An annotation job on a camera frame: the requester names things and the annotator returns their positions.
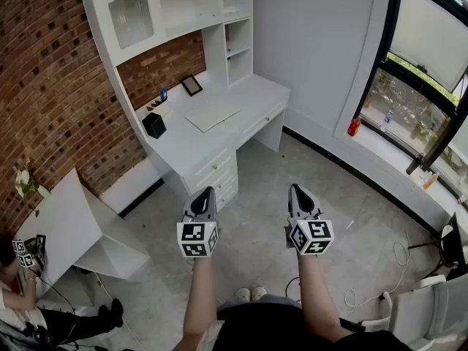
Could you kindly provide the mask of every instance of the black window frame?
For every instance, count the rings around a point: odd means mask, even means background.
[[[468,7],[465,5],[458,4],[455,0],[431,0],[435,4],[438,4],[460,22],[462,22],[466,27],[468,27]],[[464,123],[465,119],[468,116],[468,89],[461,95],[460,101],[457,106],[455,106],[445,95],[436,90],[431,84],[426,82],[424,79],[418,77],[413,72],[409,71],[402,65],[391,60],[387,57],[387,54],[390,52],[390,46],[393,40],[393,35],[396,28],[396,22],[399,16],[401,0],[389,0],[387,14],[385,17],[384,29],[382,31],[382,38],[380,40],[379,47],[377,49],[377,55],[373,66],[371,68],[369,79],[366,83],[366,86],[363,91],[363,95],[358,104],[358,107],[353,116],[357,118],[361,114],[361,110],[366,101],[367,95],[370,92],[372,82],[377,74],[377,70],[381,69],[390,75],[398,78],[403,83],[407,84],[409,87],[415,89],[428,101],[436,105],[443,113],[445,113],[449,118],[450,122],[445,127],[444,131],[437,139],[435,144],[429,149],[427,154],[423,156],[423,161],[421,167],[423,170],[431,170],[435,173],[435,169],[432,167],[435,160],[440,156],[440,154],[445,150],[448,144],[451,142],[455,134],[460,129],[461,125]],[[468,75],[468,68],[465,71],[464,75]],[[396,136],[392,135],[391,132],[382,132],[380,128],[376,125],[367,121],[362,120],[362,124],[372,131],[379,134],[381,137],[385,138],[387,141],[394,144],[397,148],[402,150],[405,154],[412,157],[413,159],[419,154],[414,148],[407,145],[405,142],[398,139]],[[439,182],[443,185],[454,197],[458,198],[462,195],[460,190],[452,185],[449,180],[441,174],[439,177]],[[468,200],[463,203],[465,209],[468,210]]]

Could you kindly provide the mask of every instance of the gray pants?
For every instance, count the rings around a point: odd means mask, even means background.
[[[286,298],[285,296],[276,296],[272,294],[265,294],[263,297],[261,297],[258,301],[250,302],[250,304],[255,304],[255,303],[275,303],[275,304],[287,304],[288,306],[294,306],[297,308],[302,308],[301,305],[297,302],[294,301],[293,299]],[[218,311],[221,311],[222,309],[226,308],[231,308],[238,306],[240,304],[246,304],[245,301],[225,301],[221,306],[217,308]]]

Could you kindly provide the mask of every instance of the vase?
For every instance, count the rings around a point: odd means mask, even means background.
[[[50,197],[50,192],[42,185],[39,185],[37,187],[37,192],[39,192],[44,199],[47,199],[48,197]]]

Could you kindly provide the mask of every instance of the black shirt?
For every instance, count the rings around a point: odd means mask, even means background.
[[[332,344],[323,337],[308,334],[302,310],[285,304],[241,304],[219,311],[218,320],[225,323],[214,351],[410,350],[387,331],[354,333]]]

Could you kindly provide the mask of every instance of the white cube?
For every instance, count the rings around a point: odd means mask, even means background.
[[[216,222],[178,222],[177,242],[184,257],[209,257],[219,239]]]
[[[323,254],[335,239],[330,220],[299,219],[290,233],[299,254]]]

